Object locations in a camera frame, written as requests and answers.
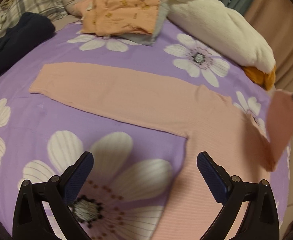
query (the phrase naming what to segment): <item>mustard yellow cloth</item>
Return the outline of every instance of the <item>mustard yellow cloth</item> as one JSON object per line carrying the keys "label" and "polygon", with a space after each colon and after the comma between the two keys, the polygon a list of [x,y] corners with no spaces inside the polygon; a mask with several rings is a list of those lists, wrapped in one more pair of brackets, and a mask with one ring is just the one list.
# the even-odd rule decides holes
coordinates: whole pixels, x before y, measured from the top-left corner
{"label": "mustard yellow cloth", "polygon": [[256,67],[242,67],[242,69],[251,81],[261,87],[264,87],[265,90],[269,91],[273,87],[275,83],[276,66],[274,66],[273,70],[269,74],[258,70]]}

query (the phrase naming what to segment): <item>purple bedsheet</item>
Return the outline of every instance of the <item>purple bedsheet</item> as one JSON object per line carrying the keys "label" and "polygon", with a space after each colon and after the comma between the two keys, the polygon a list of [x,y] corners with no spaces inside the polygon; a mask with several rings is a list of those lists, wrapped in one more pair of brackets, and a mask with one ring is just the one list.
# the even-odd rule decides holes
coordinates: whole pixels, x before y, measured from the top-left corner
{"label": "purple bedsheet", "polygon": [[[80,29],[79,24],[66,26],[0,77],[0,221],[10,234],[18,187],[23,179],[47,181],[73,164],[83,150],[91,150],[100,157],[105,153],[95,174],[100,185],[96,181],[87,185],[93,191],[100,187],[96,199],[108,195],[112,199],[108,208],[116,206],[129,212],[153,206],[152,212],[160,213],[157,210],[165,205],[169,186],[184,159],[184,138],[86,113],[40,94],[31,95],[28,89],[43,64],[96,63],[204,84],[230,96],[235,105],[253,114],[265,129],[270,101],[266,92],[253,84],[235,63],[185,35],[169,21],[153,47],[83,35],[79,34]],[[280,223],[288,199],[288,157],[289,148],[271,174]],[[158,172],[150,172],[154,165]],[[136,170],[139,176],[133,176]],[[129,187],[125,183],[128,179],[138,189]]]}

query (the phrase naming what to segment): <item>blue gripper pad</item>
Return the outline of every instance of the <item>blue gripper pad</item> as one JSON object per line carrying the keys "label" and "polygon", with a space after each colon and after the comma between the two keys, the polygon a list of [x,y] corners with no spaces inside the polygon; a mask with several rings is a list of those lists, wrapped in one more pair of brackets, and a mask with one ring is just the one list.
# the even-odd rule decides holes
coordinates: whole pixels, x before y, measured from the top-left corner
{"label": "blue gripper pad", "polygon": [[228,198],[227,187],[220,178],[220,175],[202,153],[199,153],[196,164],[215,201],[225,205]]}
{"label": "blue gripper pad", "polygon": [[66,205],[70,205],[76,200],[92,168],[93,168],[93,155],[89,153],[82,160],[80,165],[78,165],[78,167],[72,173],[72,176],[69,178],[69,180],[64,186],[63,201]]}

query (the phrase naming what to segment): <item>brown curtain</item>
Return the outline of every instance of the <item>brown curtain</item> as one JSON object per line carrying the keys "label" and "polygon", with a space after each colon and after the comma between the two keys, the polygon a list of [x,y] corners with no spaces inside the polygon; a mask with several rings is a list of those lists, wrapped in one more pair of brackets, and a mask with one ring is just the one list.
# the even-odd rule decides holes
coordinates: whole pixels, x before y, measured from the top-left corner
{"label": "brown curtain", "polygon": [[293,91],[293,4],[290,0],[253,0],[246,20],[266,39],[277,65],[275,86]]}

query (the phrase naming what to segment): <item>bed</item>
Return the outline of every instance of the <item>bed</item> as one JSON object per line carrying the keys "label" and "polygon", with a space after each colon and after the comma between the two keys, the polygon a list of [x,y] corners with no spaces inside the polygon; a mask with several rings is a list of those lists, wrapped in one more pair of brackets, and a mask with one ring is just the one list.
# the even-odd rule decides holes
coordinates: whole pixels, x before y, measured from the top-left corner
{"label": "bed", "polygon": [[[123,165],[117,165],[116,171],[125,172],[137,165],[145,169],[142,182],[152,178],[147,176],[147,165],[139,165],[164,159],[171,175],[168,181],[162,182],[163,186],[172,183],[183,165],[185,138],[93,115],[43,95],[30,94],[28,89],[44,64],[94,63],[175,77],[194,85],[204,84],[210,90],[231,97],[244,110],[254,112],[261,126],[265,122],[270,96],[252,83],[231,60],[216,54],[212,59],[219,62],[223,71],[202,72],[196,78],[173,65],[177,57],[168,53],[166,48],[179,44],[190,49],[181,38],[187,34],[173,23],[165,22],[153,47],[119,38],[83,35],[80,29],[79,22],[67,25],[0,77],[0,239],[10,239],[16,197],[22,181],[30,178],[32,182],[47,181],[52,175],[61,174],[83,150],[101,148],[111,151],[108,145],[116,143],[130,155],[128,159],[117,160]],[[260,104],[259,111],[251,109],[252,102]],[[270,179],[280,224],[288,201],[289,152],[288,146]],[[165,165],[159,165],[163,172],[168,172]],[[122,208],[150,204],[164,206],[168,195],[169,188],[148,199],[135,198]]]}

